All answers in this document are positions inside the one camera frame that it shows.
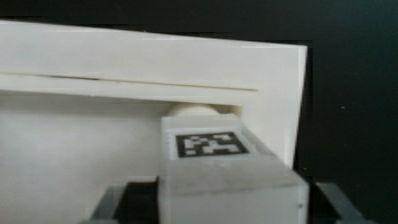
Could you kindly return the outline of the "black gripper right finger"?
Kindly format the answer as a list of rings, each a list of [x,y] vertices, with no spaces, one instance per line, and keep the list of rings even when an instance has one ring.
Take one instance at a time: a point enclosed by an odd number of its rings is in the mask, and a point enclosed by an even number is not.
[[[311,186],[308,224],[379,224],[365,217],[335,182]]]

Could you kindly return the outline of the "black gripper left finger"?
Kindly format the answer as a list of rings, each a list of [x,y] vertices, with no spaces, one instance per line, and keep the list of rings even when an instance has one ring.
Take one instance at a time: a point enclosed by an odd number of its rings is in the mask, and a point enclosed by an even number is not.
[[[160,224],[159,182],[112,186],[82,224]]]

